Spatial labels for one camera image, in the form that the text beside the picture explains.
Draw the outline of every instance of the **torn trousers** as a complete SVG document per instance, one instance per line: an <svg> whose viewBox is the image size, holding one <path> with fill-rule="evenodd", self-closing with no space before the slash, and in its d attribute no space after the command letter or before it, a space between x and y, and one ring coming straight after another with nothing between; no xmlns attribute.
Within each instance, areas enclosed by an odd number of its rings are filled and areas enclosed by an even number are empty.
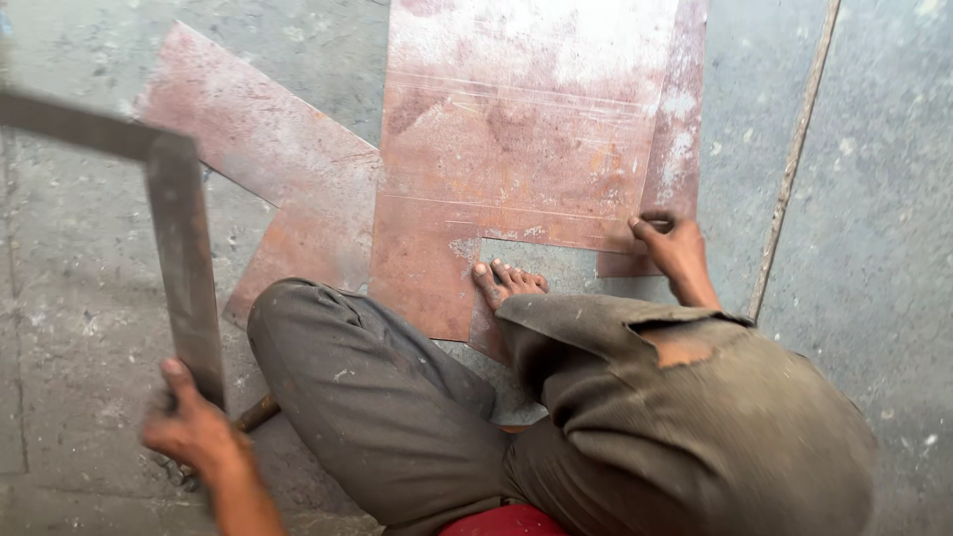
<svg viewBox="0 0 953 536"><path fill-rule="evenodd" d="M487 422L489 383L367 297L285 279L248 334L294 430L385 534L517 503L579 535L862 533L876 450L864 417L743 320L556 295L513 296L497 319L550 412L520 434ZM659 368L646 325L718 344Z"/></svg>

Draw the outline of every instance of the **floor crack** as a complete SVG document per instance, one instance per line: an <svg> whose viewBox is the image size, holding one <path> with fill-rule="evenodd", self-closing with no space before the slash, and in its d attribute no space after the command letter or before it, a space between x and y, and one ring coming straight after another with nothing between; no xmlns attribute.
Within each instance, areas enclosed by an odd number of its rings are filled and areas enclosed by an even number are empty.
<svg viewBox="0 0 953 536"><path fill-rule="evenodd" d="M764 291L767 288L768 278L771 275L771 266L774 264L775 252L778 249L778 239L781 237L781 226L784 223L784 215L787 214L788 201L791 199L794 177L797 175L798 165L801 163L801 152L804 149L804 139L807 137L807 127L811 122L811 114L814 112L814 101L818 97L818 88L821 85L824 62L827 61L827 52L830 49L831 37L834 34L834 27L837 23L837 15L840 9L841 0L829 0L827 4L827 15L824 18L824 26L821 31L821 39L818 41L818 47L814 53L814 61L811 63L811 70L807 75L807 88L804 90L804 101L801 104L801 112L798 114L798 122L795 125L794 138L791 140L791 150L784 164L781 190L778 192L778 201L775 203L774 215L771 217L771 227L768 230L768 238L764 243L764 250L761 253L761 266L758 271L758 280L755 282L754 291L751 293L751 301L748 304L748 317L755 322L758 321L761 304L764 302Z"/></svg>

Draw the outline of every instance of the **red cloth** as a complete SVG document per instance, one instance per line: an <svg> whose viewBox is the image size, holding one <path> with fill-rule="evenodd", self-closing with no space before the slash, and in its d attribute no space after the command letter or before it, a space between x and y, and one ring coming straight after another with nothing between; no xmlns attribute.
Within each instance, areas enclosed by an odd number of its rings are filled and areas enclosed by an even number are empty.
<svg viewBox="0 0 953 536"><path fill-rule="evenodd" d="M458 519L439 536L567 536L555 521L529 505L509 505Z"/></svg>

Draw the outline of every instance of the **person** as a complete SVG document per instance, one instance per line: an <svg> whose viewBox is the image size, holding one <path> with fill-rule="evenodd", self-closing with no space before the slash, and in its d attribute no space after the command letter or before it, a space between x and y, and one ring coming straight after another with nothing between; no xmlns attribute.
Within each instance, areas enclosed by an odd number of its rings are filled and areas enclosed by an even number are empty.
<svg viewBox="0 0 953 536"><path fill-rule="evenodd" d="M557 296L500 259L475 265L513 373L549 410L520 433L487 422L486 381L365 296L277 282L249 341L304 444L385 534L861 534L876 443L859 409L721 310L694 221L629 224L680 305ZM162 369L180 409L147 421L145 445L197 469L224 534L282 534L247 442L180 363Z"/></svg>

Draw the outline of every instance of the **concrete floor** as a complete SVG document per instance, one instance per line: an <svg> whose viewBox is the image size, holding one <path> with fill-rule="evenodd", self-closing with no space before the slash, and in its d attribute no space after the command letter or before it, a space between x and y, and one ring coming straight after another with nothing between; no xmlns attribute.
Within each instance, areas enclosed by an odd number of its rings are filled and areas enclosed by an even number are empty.
<svg viewBox="0 0 953 536"><path fill-rule="evenodd" d="M11 79L119 113L178 18L375 145L386 0L7 0ZM823 0L712 0L699 219L726 308L743 312L760 263ZM948 330L953 7L843 0L761 314L867 415L881 442L870 534L953 533ZM141 173L5 133L0 239L0 533L207 534L186 494L138 446L147 390L171 343ZM220 302L273 215L212 174ZM558 292L672 301L658 278L598 280L595 255L487 240ZM228 397L265 392L244 334L223 324ZM506 371L442 343L497 386L499 422L529 421ZM376 529L287 421L254 434L293 534Z"/></svg>

